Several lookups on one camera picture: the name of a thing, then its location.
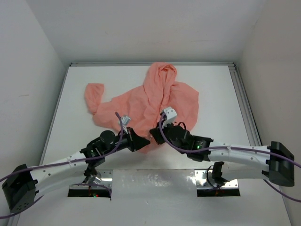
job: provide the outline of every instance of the pink cloth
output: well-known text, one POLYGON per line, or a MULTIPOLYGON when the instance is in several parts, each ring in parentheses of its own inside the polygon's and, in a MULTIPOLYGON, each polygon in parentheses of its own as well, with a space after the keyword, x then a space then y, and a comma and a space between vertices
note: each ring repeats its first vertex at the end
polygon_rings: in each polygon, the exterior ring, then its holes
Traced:
POLYGON ((194 127, 198 119, 198 92, 186 83, 176 82, 177 70, 172 64, 153 63, 148 69, 142 86, 123 95, 101 103, 104 85, 89 83, 85 99, 96 125, 120 130, 115 112, 131 118, 129 127, 142 136, 148 137, 149 130, 156 127, 160 113, 171 106, 187 129, 194 127))

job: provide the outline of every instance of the purple cable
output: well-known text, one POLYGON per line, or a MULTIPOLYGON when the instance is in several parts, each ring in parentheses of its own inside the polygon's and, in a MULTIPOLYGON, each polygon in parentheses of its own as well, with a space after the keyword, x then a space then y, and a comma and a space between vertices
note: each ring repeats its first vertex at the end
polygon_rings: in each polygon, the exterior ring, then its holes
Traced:
MULTIPOLYGON (((113 150, 110 151, 109 153, 104 154, 104 155, 102 155, 102 156, 93 157, 93 158, 75 159, 75 160, 72 160, 72 161, 70 161, 70 162, 69 162, 69 161, 65 161, 65 162, 59 162, 59 163, 54 163, 54 164, 46 164, 46 165, 42 165, 42 166, 33 166, 33 167, 29 167, 29 168, 27 168, 27 169, 21 169, 21 170, 18 170, 18 171, 16 171, 16 172, 13 172, 13 173, 11 173, 11 174, 9 174, 9 175, 7 175, 7 176, 1 178, 1 179, 0 179, 0 183, 1 183, 2 181, 4 181, 5 179, 7 179, 7 178, 9 178, 9 177, 12 177, 12 176, 14 176, 14 175, 17 175, 17 174, 19 174, 19 173, 28 172, 28 171, 32 171, 32 170, 39 170, 39 169, 48 168, 48 167, 63 166, 63 165, 67 165, 67 164, 74 163, 74 162, 79 162, 79 161, 98 160, 98 159, 102 159, 102 158, 104 158, 104 157, 106 157, 106 156, 108 156, 108 155, 114 153, 114 152, 118 149, 118 147, 120 146, 120 143, 121 143, 121 140, 122 140, 122 136, 123 136, 123 126, 122 126, 121 116, 118 114, 118 112, 115 112, 115 114, 116 114, 116 116, 118 117, 119 122, 120 122, 120 127, 121 127, 120 138, 119 138, 119 141, 118 141, 117 145, 116 145, 116 146, 113 148, 113 150)), ((33 204, 35 204, 38 200, 40 200, 41 197, 38 198, 36 201, 34 201, 33 204)), ((13 214, 10 214, 10 215, 7 215, 7 216, 0 216, 0 219, 7 219, 7 218, 10 218, 10 217, 13 217, 13 216, 15 216, 15 215, 17 215, 17 214, 19 214, 19 213, 22 213, 23 211, 18 212, 18 213, 13 213, 13 214)))
MULTIPOLYGON (((182 149, 182 148, 178 148, 176 146, 174 146, 172 143, 170 143, 168 141, 168 139, 166 138, 164 132, 163 132, 163 129, 162 129, 162 121, 163 121, 163 118, 166 114, 165 113, 162 113, 161 117, 160 117, 160 121, 159 121, 159 130, 160 130, 160 133, 161 133, 161 136, 163 137, 164 141, 169 145, 171 146, 173 149, 179 151, 179 152, 182 152, 182 153, 200 153, 200 152, 203 152, 203 151, 207 151, 207 150, 211 150, 211 149, 227 149, 227 146, 216 146, 216 147, 206 147, 206 148, 201 148, 201 149, 197 149, 197 150, 185 150, 185 149, 182 149)), ((269 155, 273 155, 277 158, 280 158, 280 159, 283 159, 283 160, 286 160, 288 161, 289 163, 291 164, 294 164, 295 166, 297 166, 298 168, 301 169, 301 164, 291 160, 291 159, 288 159, 282 155, 279 155, 279 154, 276 154, 276 153, 271 153, 271 152, 266 152, 266 151, 262 151, 262 150, 256 150, 256 149, 251 149, 251 148, 243 148, 243 147, 233 147, 231 146, 231 149, 232 150, 237 150, 237 151, 248 151, 248 152, 258 152, 258 153, 263 153, 263 154, 269 154, 269 155)), ((279 191, 277 188, 275 188, 272 184, 270 184, 268 181, 264 180, 264 182, 266 182, 271 188, 273 188, 276 192, 278 192, 279 194, 283 195, 284 197, 292 200, 292 201, 295 201, 295 202, 301 202, 301 200, 299 199, 295 199, 293 197, 290 197, 288 195, 286 195, 285 193, 279 191)))
POLYGON ((110 200, 112 200, 112 191, 108 187, 106 187, 104 185, 99 185, 99 184, 75 184, 75 185, 90 186, 90 187, 103 187, 103 188, 105 188, 109 192, 110 200))

